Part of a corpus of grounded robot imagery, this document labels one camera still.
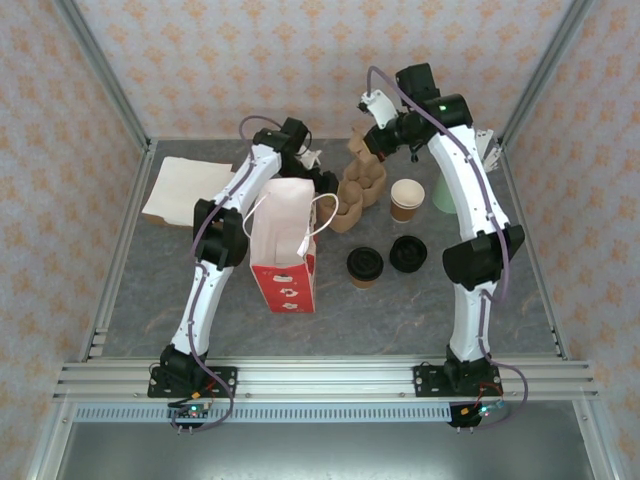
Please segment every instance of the paper bag handle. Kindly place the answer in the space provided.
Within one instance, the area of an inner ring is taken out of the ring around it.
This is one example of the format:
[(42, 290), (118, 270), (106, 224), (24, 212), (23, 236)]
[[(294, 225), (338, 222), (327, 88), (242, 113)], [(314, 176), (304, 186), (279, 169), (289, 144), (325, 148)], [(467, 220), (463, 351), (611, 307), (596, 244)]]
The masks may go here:
[[(251, 235), (249, 235), (249, 233), (247, 232), (247, 220), (249, 220), (249, 218), (251, 217), (251, 215), (253, 215), (255, 213), (255, 211), (258, 209), (258, 207), (260, 206), (260, 204), (262, 202), (264, 202), (264, 200), (271, 195), (271, 192), (268, 192), (266, 195), (264, 195), (260, 200), (258, 200), (256, 202), (256, 204), (253, 206), (253, 208), (251, 208), (251, 210), (249, 210), (249, 212), (247, 213), (247, 215), (244, 217), (244, 219), (242, 220), (242, 231), (244, 232), (244, 234), (247, 236), (247, 238), (251, 238)], [(322, 225), (320, 228), (316, 229), (314, 232), (311, 233), (307, 233), (305, 235), (305, 238), (307, 237), (312, 237), (313, 235), (316, 235), (317, 233), (320, 233), (322, 230), (324, 230), (325, 228), (327, 228), (329, 226), (329, 224), (333, 221), (334, 217), (337, 215), (338, 213), (338, 207), (340, 206), (340, 200), (338, 199), (338, 196), (333, 194), (333, 193), (323, 193), (322, 195), (318, 195), (317, 197), (315, 197), (313, 200), (311, 200), (311, 204), (313, 205), (316, 201), (320, 200), (321, 198), (324, 197), (333, 197), (333, 199), (336, 201), (336, 208), (333, 211), (333, 213), (331, 214), (331, 216), (329, 217), (329, 220), (327, 220), (325, 222), (324, 225)]]
[(324, 198), (324, 197), (333, 197), (333, 199), (336, 201), (336, 208), (333, 211), (333, 213), (331, 214), (331, 216), (329, 217), (329, 220), (327, 220), (324, 225), (322, 225), (320, 228), (318, 228), (315, 232), (307, 233), (305, 235), (305, 237), (313, 237), (317, 233), (320, 233), (322, 230), (327, 228), (329, 226), (329, 224), (333, 221), (333, 219), (335, 218), (337, 213), (338, 213), (338, 207), (340, 206), (340, 200), (338, 199), (338, 196), (336, 194), (334, 194), (334, 193), (323, 193), (322, 195), (318, 195), (316, 198), (311, 200), (311, 205), (313, 205), (316, 201), (318, 201), (318, 200), (320, 200), (321, 198)]
[(247, 213), (247, 216), (242, 219), (242, 231), (247, 236), (247, 238), (251, 238), (251, 235), (249, 235), (249, 233), (247, 232), (247, 220), (249, 220), (249, 217), (251, 217), (251, 215), (255, 213), (255, 211), (258, 209), (260, 204), (264, 202), (264, 199), (267, 198), (269, 195), (271, 195), (271, 192), (267, 192), (260, 200), (258, 200), (256, 204), (253, 206), (253, 208), (249, 210), (249, 212)]

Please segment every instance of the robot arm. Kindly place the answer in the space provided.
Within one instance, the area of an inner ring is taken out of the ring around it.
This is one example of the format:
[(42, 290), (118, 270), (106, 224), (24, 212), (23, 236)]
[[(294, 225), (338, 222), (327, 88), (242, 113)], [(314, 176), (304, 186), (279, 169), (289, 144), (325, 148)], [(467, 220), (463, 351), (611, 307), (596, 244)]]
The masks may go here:
[(337, 192), (336, 176), (320, 172), (317, 165), (304, 161), (298, 153), (308, 132), (293, 118), (287, 118), (279, 131), (262, 129), (253, 138), (253, 155), (247, 157), (224, 190), (212, 200), (196, 203), (193, 234), (198, 241), (195, 252), (199, 263), (180, 326), (162, 352), (159, 366), (151, 372), (150, 397), (182, 398), (198, 392), (206, 380), (193, 355), (201, 361), (207, 355), (209, 332), (222, 291), (249, 246), (242, 220), (264, 184), (279, 173), (312, 180), (318, 193)]
[[(489, 351), (488, 305), (482, 322), (481, 300), (486, 293), (493, 294), (503, 269), (502, 252), (496, 226), (503, 234), (509, 259), (524, 241), (519, 225), (511, 226), (498, 204), (484, 173), (477, 151), (473, 120), (461, 95), (440, 96), (428, 64), (408, 67), (396, 74), (396, 81), (413, 102), (444, 125), (470, 153), (465, 158), (460, 147), (423, 115), (411, 109), (398, 112), (390, 108), (390, 100), (379, 90), (363, 94), (359, 108), (371, 113), (376, 125), (365, 135), (364, 141), (371, 153), (384, 161), (400, 146), (406, 145), (416, 161), (417, 150), (427, 145), (434, 156), (449, 187), (456, 206), (462, 243), (443, 253), (445, 272), (454, 284), (454, 331), (447, 348), (447, 362), (443, 374), (459, 395), (476, 395), (478, 384), (492, 382), (494, 367), (485, 359), (479, 344), (483, 339)], [(480, 172), (476, 178), (473, 162)], [(488, 214), (485, 196), (491, 205)]]

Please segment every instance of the patterned wallpaper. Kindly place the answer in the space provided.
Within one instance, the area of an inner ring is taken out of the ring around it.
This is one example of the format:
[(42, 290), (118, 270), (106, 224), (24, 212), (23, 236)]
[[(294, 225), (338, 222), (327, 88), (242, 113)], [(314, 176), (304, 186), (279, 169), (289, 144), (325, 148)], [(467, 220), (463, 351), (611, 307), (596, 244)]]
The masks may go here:
[(51, 0), (0, 2), (0, 478), (25, 478), (139, 152)]
[(366, 68), (425, 61), (443, 93), (500, 131), (571, 1), (78, 3), (148, 135), (217, 138), (250, 113), (349, 137), (370, 123), (356, 109)]
[(600, 0), (510, 160), (571, 353), (640, 472), (640, 8)]

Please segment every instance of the coffee cup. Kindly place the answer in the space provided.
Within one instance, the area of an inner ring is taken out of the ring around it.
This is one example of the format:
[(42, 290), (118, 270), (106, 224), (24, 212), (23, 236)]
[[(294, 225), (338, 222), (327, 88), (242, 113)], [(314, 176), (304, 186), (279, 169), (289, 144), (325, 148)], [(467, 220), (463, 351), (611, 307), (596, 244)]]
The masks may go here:
[(391, 187), (391, 216), (398, 223), (408, 222), (422, 205), (424, 197), (424, 188), (415, 180), (398, 180)]
[(382, 257), (373, 248), (356, 248), (347, 258), (347, 270), (351, 275), (351, 283), (361, 290), (373, 286), (382, 274), (383, 267)]

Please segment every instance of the white paper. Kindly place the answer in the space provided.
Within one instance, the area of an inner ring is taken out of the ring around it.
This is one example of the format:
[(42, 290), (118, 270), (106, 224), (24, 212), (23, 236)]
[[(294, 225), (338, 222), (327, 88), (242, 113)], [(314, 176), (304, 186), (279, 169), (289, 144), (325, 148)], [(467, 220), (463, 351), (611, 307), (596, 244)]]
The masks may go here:
[(193, 207), (211, 200), (231, 181), (229, 163), (209, 163), (165, 157), (143, 214), (161, 217), (170, 225), (193, 227)]

